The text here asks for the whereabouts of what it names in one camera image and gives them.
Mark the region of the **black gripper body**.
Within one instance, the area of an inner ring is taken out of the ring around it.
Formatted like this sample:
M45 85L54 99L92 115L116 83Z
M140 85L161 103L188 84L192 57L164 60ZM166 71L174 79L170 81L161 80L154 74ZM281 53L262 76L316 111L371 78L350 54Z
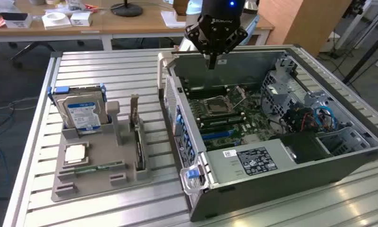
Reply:
M200 50L205 54L222 54L244 40L241 27L242 0L204 0L198 18Z

